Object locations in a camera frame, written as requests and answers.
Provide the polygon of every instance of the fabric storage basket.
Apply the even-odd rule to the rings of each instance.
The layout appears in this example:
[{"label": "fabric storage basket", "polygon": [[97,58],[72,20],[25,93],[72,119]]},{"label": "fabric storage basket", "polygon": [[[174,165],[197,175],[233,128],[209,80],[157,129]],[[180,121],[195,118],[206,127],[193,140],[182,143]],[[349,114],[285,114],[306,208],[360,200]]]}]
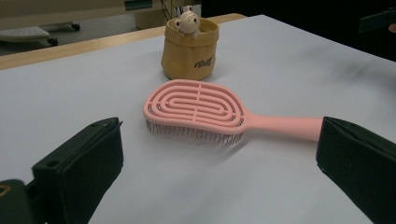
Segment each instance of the fabric storage basket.
[{"label": "fabric storage basket", "polygon": [[201,80],[212,74],[216,61],[216,44],[219,26],[213,21],[201,18],[201,33],[192,38],[181,36],[173,26],[175,19],[166,23],[163,71],[170,79]]}]

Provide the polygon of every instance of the floor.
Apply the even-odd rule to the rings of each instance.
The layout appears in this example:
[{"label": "floor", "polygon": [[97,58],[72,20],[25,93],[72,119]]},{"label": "floor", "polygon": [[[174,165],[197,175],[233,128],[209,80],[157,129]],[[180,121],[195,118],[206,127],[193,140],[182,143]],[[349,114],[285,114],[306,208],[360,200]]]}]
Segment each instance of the floor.
[{"label": "floor", "polygon": [[[66,45],[110,35],[120,35],[138,30],[135,26],[134,14],[86,21],[73,21],[73,23],[80,25],[79,31],[75,31],[70,24],[48,25],[40,28],[49,32],[50,37],[57,38],[58,45]],[[44,48],[51,48],[46,40],[27,43],[0,41],[0,56]]]}]

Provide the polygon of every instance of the hand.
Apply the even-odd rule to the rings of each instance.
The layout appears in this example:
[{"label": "hand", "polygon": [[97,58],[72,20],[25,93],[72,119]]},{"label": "hand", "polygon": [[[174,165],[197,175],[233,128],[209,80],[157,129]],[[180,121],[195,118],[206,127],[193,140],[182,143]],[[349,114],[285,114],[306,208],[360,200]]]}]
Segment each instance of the hand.
[{"label": "hand", "polygon": [[392,32],[392,33],[396,33],[396,23],[391,24],[388,29]]}]

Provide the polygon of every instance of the hairbrush bristle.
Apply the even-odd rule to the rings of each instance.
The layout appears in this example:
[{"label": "hairbrush bristle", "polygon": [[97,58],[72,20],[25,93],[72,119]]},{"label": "hairbrush bristle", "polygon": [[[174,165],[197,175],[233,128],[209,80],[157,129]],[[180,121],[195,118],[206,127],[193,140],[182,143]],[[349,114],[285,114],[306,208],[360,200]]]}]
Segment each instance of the hairbrush bristle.
[{"label": "hairbrush bristle", "polygon": [[224,133],[214,133],[205,130],[187,128],[187,127],[178,127],[178,126],[170,126],[170,125],[163,125],[153,123],[149,120],[146,120],[148,129],[152,133],[157,134],[166,134],[172,135],[182,138],[190,138],[196,140],[202,140],[206,142],[218,143],[223,145],[233,145],[238,143],[241,138],[242,134],[224,134]]}]

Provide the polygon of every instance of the plush toy head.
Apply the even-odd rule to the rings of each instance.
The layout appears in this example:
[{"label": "plush toy head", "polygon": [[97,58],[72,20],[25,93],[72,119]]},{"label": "plush toy head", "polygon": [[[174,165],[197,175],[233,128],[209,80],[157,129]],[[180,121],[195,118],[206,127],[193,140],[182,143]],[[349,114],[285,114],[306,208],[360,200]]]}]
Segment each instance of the plush toy head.
[{"label": "plush toy head", "polygon": [[180,35],[192,35],[192,37],[200,34],[200,19],[197,14],[192,11],[192,7],[185,7],[185,12],[175,20],[175,27]]}]

